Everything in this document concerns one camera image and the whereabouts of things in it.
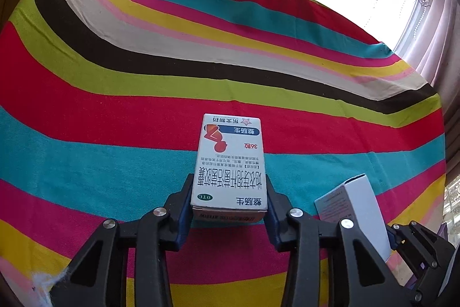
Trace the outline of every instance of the metal screw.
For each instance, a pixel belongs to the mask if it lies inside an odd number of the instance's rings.
[[[164,215],[166,215],[166,212],[167,212],[166,208],[157,207],[157,208],[155,208],[153,210],[153,215],[155,215],[155,216],[164,216]]]
[[[113,219],[105,220],[102,225],[105,229],[112,229],[115,226],[116,222]]]
[[[350,219],[343,219],[340,222],[340,225],[342,225],[344,228],[350,229],[353,228],[355,224],[353,224],[353,221],[351,221]]]
[[[292,217],[300,217],[304,214],[304,212],[300,208],[291,208],[291,210],[289,211],[289,214]]]

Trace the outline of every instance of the white box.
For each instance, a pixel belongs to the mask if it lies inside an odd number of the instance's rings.
[[[203,116],[191,205],[197,220],[257,222],[267,211],[260,119]]]
[[[358,223],[359,228],[372,243],[384,261],[392,249],[386,233],[377,199],[365,174],[352,177],[315,200],[319,218],[338,223],[347,218]]]

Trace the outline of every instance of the black stripe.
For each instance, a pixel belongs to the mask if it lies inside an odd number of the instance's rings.
[[[359,107],[392,114],[435,94],[426,84],[418,90],[406,90],[381,101],[286,73],[230,64],[197,62],[128,51],[98,37],[78,18],[66,0],[35,0],[50,28],[70,48],[99,66],[119,72],[164,76],[227,79],[256,85],[279,87],[325,98],[341,100]]]

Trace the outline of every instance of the white curtain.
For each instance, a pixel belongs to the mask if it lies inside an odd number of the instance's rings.
[[[433,0],[417,39],[402,57],[433,86],[445,64],[456,9],[456,0]]]

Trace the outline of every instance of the green stripe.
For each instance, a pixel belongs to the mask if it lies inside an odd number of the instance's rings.
[[[72,86],[92,93],[225,102],[236,100],[332,116],[354,117],[361,121],[394,128],[421,119],[440,107],[439,96],[436,94],[409,108],[384,115],[343,101],[275,87],[229,80],[112,71],[84,59],[61,40],[38,12],[34,0],[20,0],[10,21],[14,24],[26,49],[40,64]]]

